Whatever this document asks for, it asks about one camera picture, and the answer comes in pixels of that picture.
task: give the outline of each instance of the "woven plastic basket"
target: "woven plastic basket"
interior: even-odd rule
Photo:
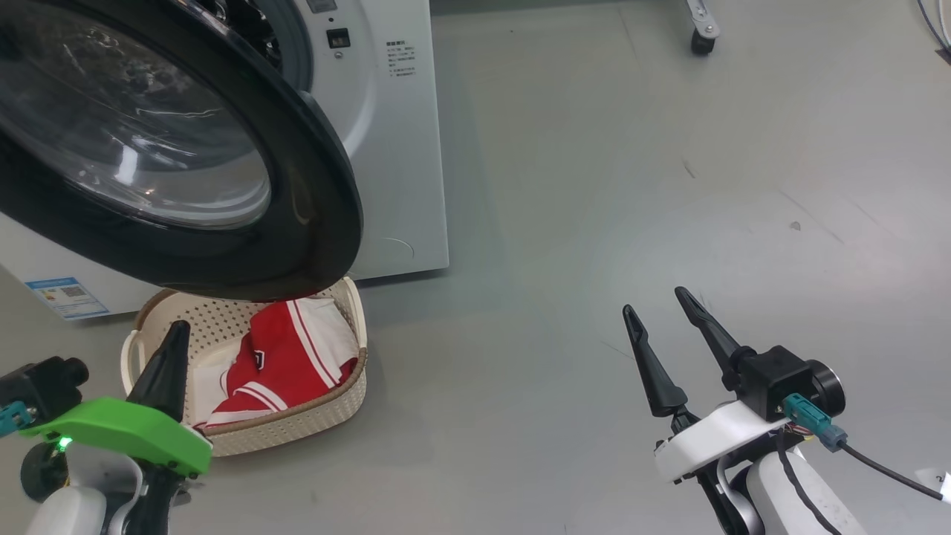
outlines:
[[[354,372],[342,385],[312,402],[254,420],[209,429],[206,435],[215,445],[215,457],[266,449],[319,433],[349,420],[363,403],[366,395],[366,323],[357,287],[349,278],[344,278],[315,297],[333,298],[357,335],[359,357]],[[265,306],[208,299],[171,290],[159,292],[139,312],[135,329],[123,344],[121,366],[126,394],[132,390],[148,359],[158,349],[168,327],[177,320],[187,320],[191,324],[191,337],[184,420],[193,424],[192,370],[209,359],[217,358],[223,345],[240,340],[250,329],[251,316]]]

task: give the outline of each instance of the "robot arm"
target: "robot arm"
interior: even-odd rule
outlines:
[[[0,378],[0,406],[23,408],[10,422],[46,441],[21,470],[42,503],[28,535],[167,534],[170,508],[211,460],[211,443],[181,425],[189,333],[187,322],[172,324],[125,401],[81,403],[88,372],[75,359]]]
[[[813,518],[787,478],[776,451],[776,436],[813,503],[838,514],[825,515],[842,533],[864,533],[822,478],[800,455],[804,437],[786,431],[784,401],[799,394],[826,414],[845,408],[838,377],[818,361],[803,361],[781,346],[757,354],[740,346],[687,291],[675,290],[690,322],[704,335],[721,371],[724,387],[737,401],[700,419],[687,410],[687,395],[676,386],[648,343],[648,333],[631,306],[623,316],[651,413],[672,417],[673,436],[659,441],[654,457],[662,477],[675,484],[696,479],[704,489],[724,532],[729,534],[827,533]],[[727,470],[749,464],[731,481]]]

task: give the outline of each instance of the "metal stand leg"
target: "metal stand leg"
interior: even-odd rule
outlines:
[[[713,51],[713,43],[720,36],[720,27],[707,10],[704,0],[687,0],[687,7],[693,17],[693,26],[696,27],[690,39],[690,50],[697,55],[707,55]]]

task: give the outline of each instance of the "washing machine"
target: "washing machine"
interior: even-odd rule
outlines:
[[[70,320],[445,268],[428,0],[0,0],[0,212]]]

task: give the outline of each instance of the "gray floor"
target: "gray floor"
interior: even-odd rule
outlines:
[[[951,467],[951,68],[911,1],[710,3],[724,36],[697,59],[677,0],[439,1],[453,266],[366,287],[360,413],[217,461],[177,532],[717,533],[697,485],[658,481],[668,424],[620,320],[710,411],[728,396],[677,285],[741,342],[835,367],[856,448]],[[81,357],[88,395],[120,393],[127,318],[68,326],[0,285],[6,367]],[[0,443],[5,533],[33,510],[27,447]],[[946,532],[946,505],[805,452],[870,533]]]

